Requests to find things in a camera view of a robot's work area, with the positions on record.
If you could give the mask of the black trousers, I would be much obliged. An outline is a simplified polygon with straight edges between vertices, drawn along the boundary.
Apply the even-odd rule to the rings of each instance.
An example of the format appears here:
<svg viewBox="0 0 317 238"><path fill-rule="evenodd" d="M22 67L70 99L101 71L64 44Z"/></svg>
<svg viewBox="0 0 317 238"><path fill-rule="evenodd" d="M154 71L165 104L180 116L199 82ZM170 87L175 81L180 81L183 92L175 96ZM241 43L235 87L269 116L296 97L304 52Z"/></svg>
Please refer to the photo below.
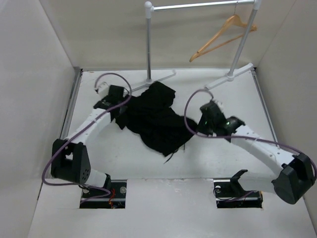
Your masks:
<svg viewBox="0 0 317 238"><path fill-rule="evenodd" d="M172 108L175 91L160 83L153 83L138 97L131 97L126 110L116 118L120 129L128 128L140 136L150 149L165 157L172 157L193 134L187 129L184 120L192 130L198 124L178 115Z"/></svg>

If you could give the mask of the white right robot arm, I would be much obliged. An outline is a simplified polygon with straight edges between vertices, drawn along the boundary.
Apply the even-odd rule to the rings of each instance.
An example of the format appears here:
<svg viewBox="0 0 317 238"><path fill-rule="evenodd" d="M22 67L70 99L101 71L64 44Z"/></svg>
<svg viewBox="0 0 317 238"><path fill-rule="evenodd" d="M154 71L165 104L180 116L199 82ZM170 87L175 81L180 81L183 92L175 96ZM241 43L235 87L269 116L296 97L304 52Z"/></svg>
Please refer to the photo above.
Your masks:
<svg viewBox="0 0 317 238"><path fill-rule="evenodd" d="M273 141L262 139L244 121L235 116L225 117L218 104L211 100L200 107L202 113L198 133L210 138L223 138L265 164L271 175L246 177L247 169L230 178L217 180L215 189L238 200L253 191L276 194L288 204L295 204L316 182L317 169L304 153L292 154Z"/></svg>

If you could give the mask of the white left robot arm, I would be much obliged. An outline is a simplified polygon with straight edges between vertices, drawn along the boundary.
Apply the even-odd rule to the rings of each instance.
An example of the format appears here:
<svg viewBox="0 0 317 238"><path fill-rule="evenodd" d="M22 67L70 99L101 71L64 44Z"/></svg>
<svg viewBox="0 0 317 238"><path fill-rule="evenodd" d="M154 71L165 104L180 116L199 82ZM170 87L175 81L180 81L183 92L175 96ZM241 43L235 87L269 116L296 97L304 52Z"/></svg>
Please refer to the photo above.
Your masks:
<svg viewBox="0 0 317 238"><path fill-rule="evenodd" d="M87 145L123 111L125 88L111 85L87 119L65 139L53 143L51 175L71 184L93 187L99 197L111 192L110 175L91 168Z"/></svg>

